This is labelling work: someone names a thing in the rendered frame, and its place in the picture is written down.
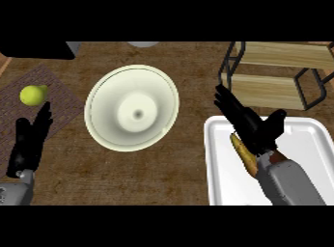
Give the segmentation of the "white rectangular tray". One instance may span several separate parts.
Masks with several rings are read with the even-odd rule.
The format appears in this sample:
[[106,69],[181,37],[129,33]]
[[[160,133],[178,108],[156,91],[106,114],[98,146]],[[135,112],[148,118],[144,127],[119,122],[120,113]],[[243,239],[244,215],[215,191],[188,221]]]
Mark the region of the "white rectangular tray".
[[[205,124],[209,202],[212,206],[269,206],[259,182],[246,171],[230,136],[234,127],[225,116]],[[278,150],[305,168],[326,203],[334,206],[334,141],[314,118],[287,117]]]

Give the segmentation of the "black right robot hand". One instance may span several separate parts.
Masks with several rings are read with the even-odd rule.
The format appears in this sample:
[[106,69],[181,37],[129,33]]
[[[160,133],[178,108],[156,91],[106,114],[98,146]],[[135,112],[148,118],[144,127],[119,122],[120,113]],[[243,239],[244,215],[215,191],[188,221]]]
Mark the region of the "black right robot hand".
[[246,148],[256,155],[274,151],[275,140],[284,133],[287,112],[278,109],[264,120],[255,110],[241,104],[224,85],[216,87],[216,91],[215,104],[234,126]]

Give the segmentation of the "brown woven placemat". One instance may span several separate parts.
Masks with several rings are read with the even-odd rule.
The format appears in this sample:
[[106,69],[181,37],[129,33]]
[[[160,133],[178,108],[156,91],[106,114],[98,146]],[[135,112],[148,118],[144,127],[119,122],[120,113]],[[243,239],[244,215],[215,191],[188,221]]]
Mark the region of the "brown woven placemat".
[[47,99],[51,102],[54,118],[48,137],[57,134],[85,111],[85,102],[45,65],[36,67],[0,89],[0,178],[7,175],[11,152],[17,141],[17,119],[29,118],[33,122],[41,110],[41,106],[26,106],[22,103],[22,89],[29,85],[48,86]]

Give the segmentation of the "orange sweet potato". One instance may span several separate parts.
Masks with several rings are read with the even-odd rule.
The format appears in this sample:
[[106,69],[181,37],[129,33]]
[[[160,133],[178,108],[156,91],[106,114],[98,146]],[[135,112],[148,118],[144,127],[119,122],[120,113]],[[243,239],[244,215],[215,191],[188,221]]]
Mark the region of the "orange sweet potato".
[[237,154],[240,156],[240,159],[243,161],[246,170],[250,176],[255,177],[259,172],[256,155],[246,148],[243,141],[240,140],[240,138],[237,137],[234,133],[230,135],[230,140],[231,140],[234,149],[237,151]]

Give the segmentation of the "cream round bowl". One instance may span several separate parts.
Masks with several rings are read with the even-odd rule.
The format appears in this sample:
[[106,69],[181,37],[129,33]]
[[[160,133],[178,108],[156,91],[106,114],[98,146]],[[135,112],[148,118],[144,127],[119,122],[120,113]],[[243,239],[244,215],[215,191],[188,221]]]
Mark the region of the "cream round bowl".
[[85,103],[85,124],[95,141],[113,151],[140,151],[168,135],[181,98],[169,75],[148,65],[113,70]]

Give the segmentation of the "grey round object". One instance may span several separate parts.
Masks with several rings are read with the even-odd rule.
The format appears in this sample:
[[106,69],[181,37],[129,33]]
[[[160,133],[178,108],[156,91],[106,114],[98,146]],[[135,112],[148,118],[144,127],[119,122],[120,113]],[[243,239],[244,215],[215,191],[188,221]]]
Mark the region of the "grey round object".
[[131,45],[140,48],[148,48],[159,44],[159,41],[128,41]]

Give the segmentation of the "black appliance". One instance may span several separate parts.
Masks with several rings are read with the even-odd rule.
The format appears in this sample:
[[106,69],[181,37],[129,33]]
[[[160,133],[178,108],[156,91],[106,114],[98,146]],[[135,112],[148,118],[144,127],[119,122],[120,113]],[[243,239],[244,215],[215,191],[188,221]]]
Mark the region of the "black appliance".
[[0,53],[7,57],[73,60],[81,41],[0,41]]

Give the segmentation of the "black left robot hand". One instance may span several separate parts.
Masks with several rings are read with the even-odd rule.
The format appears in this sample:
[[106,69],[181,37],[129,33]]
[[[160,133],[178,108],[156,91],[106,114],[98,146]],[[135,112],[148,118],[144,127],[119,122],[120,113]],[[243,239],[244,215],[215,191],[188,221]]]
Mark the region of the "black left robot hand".
[[24,170],[38,170],[53,123],[51,102],[44,104],[35,122],[27,118],[17,119],[17,142],[7,171],[10,178],[20,178]]

